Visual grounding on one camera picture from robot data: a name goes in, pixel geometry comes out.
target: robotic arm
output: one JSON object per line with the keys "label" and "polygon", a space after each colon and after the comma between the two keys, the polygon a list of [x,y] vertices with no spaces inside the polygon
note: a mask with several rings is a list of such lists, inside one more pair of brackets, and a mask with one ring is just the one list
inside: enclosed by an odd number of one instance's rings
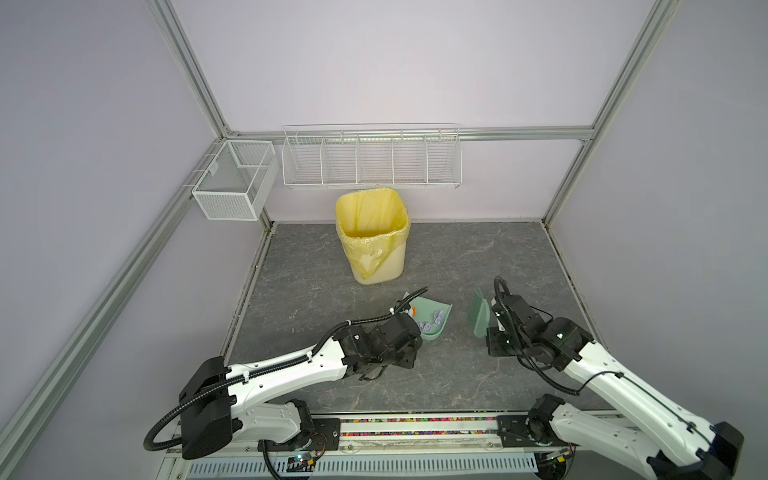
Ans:
{"label": "robotic arm", "polygon": [[[539,399],[524,426],[509,435],[547,445],[555,439],[583,445],[649,480],[727,480],[736,471],[743,436],[688,412],[619,363],[592,335],[569,319],[545,322],[519,295],[495,281],[492,311],[498,325],[486,336],[491,356],[517,356],[549,385],[569,395],[588,387],[630,419],[640,431],[588,415],[553,395]],[[549,367],[582,383],[564,387]]]}
{"label": "robotic arm", "polygon": [[[181,456],[209,455],[232,440],[272,441],[294,450],[316,435],[305,402],[284,405],[267,401],[313,383],[359,376],[374,370],[377,379],[389,365],[411,369],[422,345],[421,330],[407,313],[417,290],[400,300],[389,315],[341,322],[315,346],[262,362],[225,367],[223,357],[207,360],[179,394],[179,405],[149,431],[144,448],[155,451],[181,444]],[[381,325],[366,331],[362,324]],[[176,416],[181,437],[155,442],[154,437]]]}

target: yellow trash bag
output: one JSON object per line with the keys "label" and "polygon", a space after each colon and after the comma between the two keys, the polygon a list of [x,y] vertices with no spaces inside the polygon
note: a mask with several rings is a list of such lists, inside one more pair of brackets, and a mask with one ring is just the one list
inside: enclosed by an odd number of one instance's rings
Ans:
{"label": "yellow trash bag", "polygon": [[336,232],[363,285],[400,276],[410,231],[406,205],[391,188],[352,192],[336,202]]}

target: gray marble tabletop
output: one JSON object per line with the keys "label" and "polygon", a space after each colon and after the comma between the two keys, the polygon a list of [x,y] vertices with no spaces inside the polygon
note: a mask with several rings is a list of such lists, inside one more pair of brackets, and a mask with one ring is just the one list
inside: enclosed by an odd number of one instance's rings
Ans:
{"label": "gray marble tabletop", "polygon": [[[333,225],[280,224],[230,363],[311,346],[339,321],[382,315],[404,292],[428,286],[425,297],[453,307],[440,338],[419,350],[415,368],[390,367],[374,382],[350,377],[315,384],[277,400],[305,400],[316,414],[528,410],[545,393],[558,393],[515,359],[488,356],[485,340],[475,338],[468,322],[473,286],[490,300],[497,275],[530,304],[586,328],[539,223],[414,223],[403,274],[370,286],[353,279]],[[581,409],[610,408],[589,390],[559,396]]]}

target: perforated metal strip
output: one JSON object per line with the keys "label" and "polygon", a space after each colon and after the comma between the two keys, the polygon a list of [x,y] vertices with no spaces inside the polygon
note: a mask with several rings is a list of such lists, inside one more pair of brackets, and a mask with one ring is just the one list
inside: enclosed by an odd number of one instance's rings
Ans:
{"label": "perforated metal strip", "polygon": [[[273,460],[281,476],[306,477],[306,473],[285,473],[286,457]],[[313,477],[340,476],[442,476],[477,473],[537,472],[533,453],[493,452],[433,455],[327,455],[317,462]],[[187,478],[266,478],[262,458],[201,458],[192,462]]]}

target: white mesh basket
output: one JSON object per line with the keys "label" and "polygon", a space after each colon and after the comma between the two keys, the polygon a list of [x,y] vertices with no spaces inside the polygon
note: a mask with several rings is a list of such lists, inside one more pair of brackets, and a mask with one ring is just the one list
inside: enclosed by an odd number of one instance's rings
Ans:
{"label": "white mesh basket", "polygon": [[283,146],[283,181],[290,188],[458,187],[462,182],[455,125],[288,133],[293,128],[286,127]]}
{"label": "white mesh basket", "polygon": [[272,142],[227,140],[192,194],[211,220],[259,220],[279,168]]}

